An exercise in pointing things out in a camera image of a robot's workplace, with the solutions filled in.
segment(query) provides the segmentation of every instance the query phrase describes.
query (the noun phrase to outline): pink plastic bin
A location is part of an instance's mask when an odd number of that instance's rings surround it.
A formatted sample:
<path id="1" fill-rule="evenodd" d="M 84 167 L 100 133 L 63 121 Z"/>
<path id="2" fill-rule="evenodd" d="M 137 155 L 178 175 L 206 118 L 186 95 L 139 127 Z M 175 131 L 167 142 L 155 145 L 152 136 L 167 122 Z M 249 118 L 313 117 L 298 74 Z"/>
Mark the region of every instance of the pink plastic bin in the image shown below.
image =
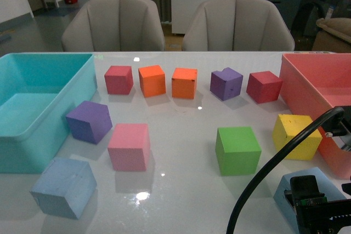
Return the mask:
<path id="1" fill-rule="evenodd" d="M 351 105 L 351 54 L 284 54 L 280 78 L 280 95 L 295 115 L 315 120 L 335 106 Z M 351 152 L 330 138 L 318 150 L 337 176 L 349 179 Z"/>

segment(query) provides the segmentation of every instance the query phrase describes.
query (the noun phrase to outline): gray floor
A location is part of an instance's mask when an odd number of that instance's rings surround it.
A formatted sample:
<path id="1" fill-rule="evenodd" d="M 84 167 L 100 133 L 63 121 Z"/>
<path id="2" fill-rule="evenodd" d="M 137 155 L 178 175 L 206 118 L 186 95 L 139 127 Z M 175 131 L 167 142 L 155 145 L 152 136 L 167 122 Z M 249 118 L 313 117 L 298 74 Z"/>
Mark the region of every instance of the gray floor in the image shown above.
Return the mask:
<path id="1" fill-rule="evenodd" d="M 77 9 L 66 16 L 38 15 L 19 26 L 0 32 L 6 36 L 0 41 L 0 56 L 16 52 L 61 52 L 61 35 L 75 17 L 79 8 L 88 0 L 64 5 Z"/>

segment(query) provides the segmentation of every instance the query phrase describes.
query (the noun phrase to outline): green cube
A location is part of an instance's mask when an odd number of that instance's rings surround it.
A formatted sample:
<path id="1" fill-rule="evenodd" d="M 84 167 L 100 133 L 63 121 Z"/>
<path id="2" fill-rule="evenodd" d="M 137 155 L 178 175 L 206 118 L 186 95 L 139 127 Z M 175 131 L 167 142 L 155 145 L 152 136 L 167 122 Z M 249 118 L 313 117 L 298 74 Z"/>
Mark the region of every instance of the green cube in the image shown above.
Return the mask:
<path id="1" fill-rule="evenodd" d="M 221 127 L 217 130 L 216 155 L 221 175 L 254 174 L 261 147 L 251 127 Z"/>

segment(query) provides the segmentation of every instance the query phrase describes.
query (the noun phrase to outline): white table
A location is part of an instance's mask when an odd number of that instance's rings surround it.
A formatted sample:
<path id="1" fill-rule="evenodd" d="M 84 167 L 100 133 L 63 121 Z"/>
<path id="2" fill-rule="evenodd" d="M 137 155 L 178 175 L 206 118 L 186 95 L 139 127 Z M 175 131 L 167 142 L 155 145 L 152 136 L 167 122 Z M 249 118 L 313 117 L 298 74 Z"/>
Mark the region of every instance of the white table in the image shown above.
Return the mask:
<path id="1" fill-rule="evenodd" d="M 95 62 L 98 91 L 92 100 L 108 105 L 114 125 L 149 125 L 148 170 L 112 169 L 106 149 L 112 130 L 98 145 L 69 135 L 58 156 L 88 161 L 98 183 L 82 217 L 70 220 L 43 214 L 29 194 L 39 175 L 0 174 L 0 233 L 225 233 L 234 204 L 253 175 L 220 175 L 214 151 L 217 128 L 251 126 L 262 148 L 258 169 L 276 153 L 271 133 L 277 115 L 290 111 L 281 99 L 256 104 L 246 87 L 251 72 L 270 70 L 279 75 L 281 53 L 96 53 Z M 104 73 L 110 65 L 132 66 L 134 87 L 129 95 L 107 94 Z M 138 68 L 149 65 L 160 65 L 165 71 L 167 93 L 145 99 Z M 172 98 L 176 67 L 198 69 L 194 100 Z M 244 81 L 241 95 L 220 101 L 210 92 L 211 72 L 225 67 L 243 74 Z M 338 180 L 318 153 L 309 162 L 283 161 L 248 200 L 235 233 L 292 234 L 273 195 L 283 175 L 315 166 L 340 190 L 341 183 L 347 182 Z"/>

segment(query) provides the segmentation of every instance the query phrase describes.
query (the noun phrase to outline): floor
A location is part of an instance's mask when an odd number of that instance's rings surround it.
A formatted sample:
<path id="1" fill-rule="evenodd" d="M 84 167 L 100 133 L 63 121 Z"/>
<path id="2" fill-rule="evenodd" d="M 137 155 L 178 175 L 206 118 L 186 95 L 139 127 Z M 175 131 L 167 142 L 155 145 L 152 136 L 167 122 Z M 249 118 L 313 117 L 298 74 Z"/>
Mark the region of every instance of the floor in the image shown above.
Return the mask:
<path id="1" fill-rule="evenodd" d="M 78 0 L 78 3 L 64 5 L 73 11 L 67 15 L 41 14 L 25 21 L 19 26 L 0 32 L 0 56 L 17 52 L 62 52 L 61 36 L 75 17 L 79 8 L 88 0 Z M 182 35 L 171 32 L 171 24 L 163 23 L 166 50 L 180 51 L 182 49 Z"/>

